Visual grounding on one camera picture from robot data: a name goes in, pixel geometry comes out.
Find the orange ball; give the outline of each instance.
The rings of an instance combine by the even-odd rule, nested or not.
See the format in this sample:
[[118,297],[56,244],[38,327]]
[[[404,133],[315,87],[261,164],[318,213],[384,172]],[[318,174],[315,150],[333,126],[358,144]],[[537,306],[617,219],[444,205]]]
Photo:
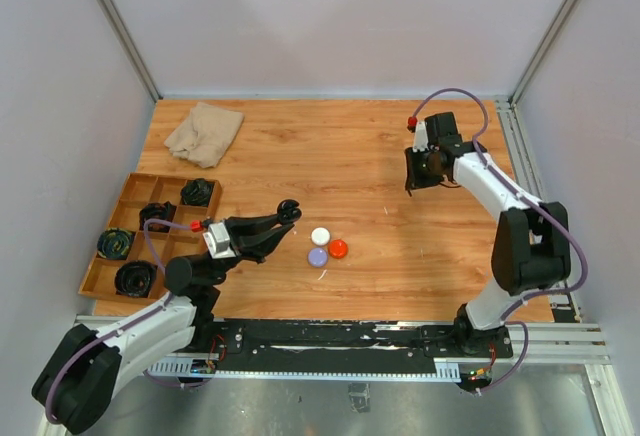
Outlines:
[[329,254],[332,258],[342,259],[349,252],[349,246],[341,239],[334,239],[329,243]]

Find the folded towel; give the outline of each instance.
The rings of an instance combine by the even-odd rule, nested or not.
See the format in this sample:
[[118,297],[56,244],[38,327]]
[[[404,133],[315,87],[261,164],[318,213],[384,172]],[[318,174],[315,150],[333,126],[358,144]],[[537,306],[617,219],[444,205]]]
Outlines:
[[243,120],[244,114],[237,111],[198,103],[164,145],[176,158],[187,159],[202,168],[215,168]]

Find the white ball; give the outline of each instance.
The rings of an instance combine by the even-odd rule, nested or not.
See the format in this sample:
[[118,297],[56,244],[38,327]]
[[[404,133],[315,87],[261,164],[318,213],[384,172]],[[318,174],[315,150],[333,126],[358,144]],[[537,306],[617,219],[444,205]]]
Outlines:
[[316,246],[326,246],[331,240],[331,235],[327,228],[316,228],[311,231],[311,241]]

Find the white wall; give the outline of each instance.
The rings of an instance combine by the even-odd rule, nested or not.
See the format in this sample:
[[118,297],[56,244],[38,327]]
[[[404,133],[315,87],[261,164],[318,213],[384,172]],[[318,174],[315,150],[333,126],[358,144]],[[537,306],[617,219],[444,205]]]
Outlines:
[[604,328],[640,429],[640,0],[583,0],[521,104],[543,184],[569,209]]
[[165,95],[507,94],[562,0],[115,0]]
[[0,0],[0,19],[0,421],[31,435],[31,386],[87,306],[78,285],[151,101],[95,0]]

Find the black cable coil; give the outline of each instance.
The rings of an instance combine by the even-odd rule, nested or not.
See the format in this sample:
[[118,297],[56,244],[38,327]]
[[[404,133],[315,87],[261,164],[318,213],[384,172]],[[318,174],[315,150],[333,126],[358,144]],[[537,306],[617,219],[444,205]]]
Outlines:
[[98,255],[104,259],[127,259],[131,244],[133,243],[132,231],[121,228],[109,228],[98,238]]
[[130,298],[146,298],[156,280],[157,267],[148,261],[131,261],[123,265],[114,280],[116,293]]
[[202,178],[189,181],[180,191],[182,201],[189,206],[208,206],[212,193],[213,183]]
[[[149,203],[140,210],[140,230],[144,229],[144,223],[147,219],[156,218],[163,219],[165,221],[173,220],[173,215],[176,212],[176,207],[167,201],[164,204],[161,203]],[[158,233],[168,233],[169,227],[164,224],[150,224],[149,231],[156,231]]]

